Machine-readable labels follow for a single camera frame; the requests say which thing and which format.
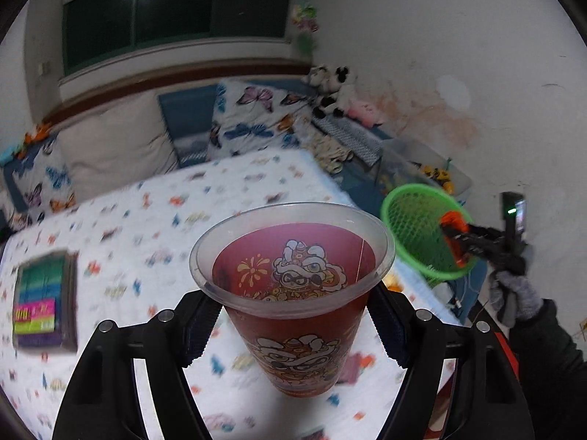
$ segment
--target pink plush toy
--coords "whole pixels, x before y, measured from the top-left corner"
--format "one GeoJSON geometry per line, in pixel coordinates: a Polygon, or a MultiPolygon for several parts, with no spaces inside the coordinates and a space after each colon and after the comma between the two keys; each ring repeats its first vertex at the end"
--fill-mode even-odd
{"type": "Polygon", "coordinates": [[[371,129],[374,125],[381,125],[385,122],[385,116],[375,107],[374,104],[367,101],[354,99],[346,111],[347,117],[359,121],[366,128],[371,129]]]}

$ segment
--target beige pillow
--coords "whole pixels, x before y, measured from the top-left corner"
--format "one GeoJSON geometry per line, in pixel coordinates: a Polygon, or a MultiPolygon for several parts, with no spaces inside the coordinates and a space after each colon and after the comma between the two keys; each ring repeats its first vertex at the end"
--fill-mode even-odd
{"type": "Polygon", "coordinates": [[[78,202],[177,167],[153,91],[68,127],[58,140],[78,202]]]}

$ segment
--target gloved hand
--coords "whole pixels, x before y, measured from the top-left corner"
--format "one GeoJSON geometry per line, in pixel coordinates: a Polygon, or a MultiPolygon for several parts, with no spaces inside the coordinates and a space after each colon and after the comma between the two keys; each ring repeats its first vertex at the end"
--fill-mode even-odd
{"type": "Polygon", "coordinates": [[[489,279],[489,301],[504,326],[513,327],[516,319],[532,319],[542,308],[542,298],[525,276],[501,271],[491,273],[489,279]]]}

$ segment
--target black tool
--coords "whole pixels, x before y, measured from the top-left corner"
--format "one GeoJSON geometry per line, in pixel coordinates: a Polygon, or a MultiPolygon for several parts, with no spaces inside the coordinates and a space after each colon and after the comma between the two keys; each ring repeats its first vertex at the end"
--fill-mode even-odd
{"type": "MultiPolygon", "coordinates": [[[[524,241],[526,229],[526,200],[522,194],[503,192],[501,194],[501,213],[505,222],[504,231],[467,224],[460,212],[449,212],[442,217],[440,228],[449,241],[457,263],[466,261],[471,254],[486,259],[494,267],[491,276],[500,271],[525,276],[526,260],[522,252],[527,244],[524,241]]],[[[515,324],[517,298],[514,292],[501,287],[504,294],[504,307],[499,313],[506,326],[515,324]]]]}
{"type": "MultiPolygon", "coordinates": [[[[146,439],[133,369],[133,359],[139,358],[146,360],[164,438],[211,440],[182,368],[203,353],[220,308],[195,291],[146,324],[119,328],[102,321],[73,372],[54,439],[146,439]]],[[[441,438],[534,438],[522,389],[487,323],[445,325],[430,311],[415,311],[383,282],[371,290],[368,309],[387,355],[407,369],[378,440],[422,440],[443,361],[450,358],[457,360],[456,372],[441,438]]]]}

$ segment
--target red cup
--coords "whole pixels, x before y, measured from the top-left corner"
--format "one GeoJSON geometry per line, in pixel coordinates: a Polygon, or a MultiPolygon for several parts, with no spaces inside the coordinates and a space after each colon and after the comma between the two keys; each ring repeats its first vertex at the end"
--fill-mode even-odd
{"type": "Polygon", "coordinates": [[[313,397],[333,386],[369,290],[394,245],[377,218],[343,205],[272,205],[216,225],[190,269],[227,312],[271,382],[313,397]]]}

